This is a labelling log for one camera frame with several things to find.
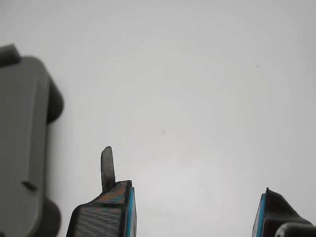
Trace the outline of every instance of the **black curved part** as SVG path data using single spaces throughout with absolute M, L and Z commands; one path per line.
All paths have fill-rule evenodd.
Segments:
M 266 192 L 263 237 L 274 237 L 279 227 L 288 222 L 312 225 L 302 218 L 278 193 L 269 189 Z
M 104 193 L 115 187 L 113 153 L 111 147 L 106 147 L 101 154 L 101 178 Z
M 61 215 L 57 205 L 45 197 L 42 218 L 34 237 L 56 237 L 60 222 Z
M 47 110 L 47 123 L 54 122 L 63 112 L 64 101 L 54 81 L 51 80 Z
M 316 227 L 300 223 L 283 224 L 275 237 L 315 237 Z

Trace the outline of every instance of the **white background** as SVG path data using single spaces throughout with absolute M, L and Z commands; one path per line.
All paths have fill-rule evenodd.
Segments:
M 261 193 L 316 223 L 316 1 L 0 1 L 0 44 L 46 65 L 48 197 L 101 192 L 110 145 L 138 237 L 246 237 Z

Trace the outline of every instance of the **blue plastic strip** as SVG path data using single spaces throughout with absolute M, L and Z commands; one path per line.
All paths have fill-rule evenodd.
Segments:
M 265 214 L 265 206 L 266 206 L 266 194 L 262 194 L 261 203 L 260 203 L 260 211 L 259 211 L 257 237 L 262 237 L 262 234 L 263 234 L 263 220 L 264 220 L 264 214 Z
M 129 205 L 128 205 L 128 214 L 127 214 L 127 226 L 126 226 L 126 237 L 130 237 L 131 225 L 132 225 L 132 213 L 134 205 L 134 188 L 130 189 L 129 194 Z

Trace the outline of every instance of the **black plastic part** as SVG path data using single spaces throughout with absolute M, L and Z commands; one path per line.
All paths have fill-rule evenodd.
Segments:
M 45 197 L 41 221 L 34 237 L 56 237 L 60 222 L 61 215 L 57 205 Z
M 54 122 L 63 112 L 64 101 L 53 80 L 50 83 L 47 123 Z
M 115 174 L 113 164 L 112 148 L 107 147 L 101 154 L 101 178 L 102 190 L 104 193 L 110 191 L 115 186 Z
M 267 188 L 263 237 L 274 237 L 279 227 L 288 222 L 311 225 L 297 214 L 282 195 Z
M 19 63 L 21 56 L 13 44 L 0 48 L 0 67 Z
M 275 237 L 315 237 L 316 227 L 300 223 L 283 224 Z
M 102 193 L 76 207 L 66 237 L 125 237 L 132 182 L 115 182 L 112 148 L 101 154 Z

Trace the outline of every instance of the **gray plastic part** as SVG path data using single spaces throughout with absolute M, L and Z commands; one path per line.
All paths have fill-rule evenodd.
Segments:
M 0 48 L 0 236 L 32 237 L 40 226 L 51 84 L 40 60 Z

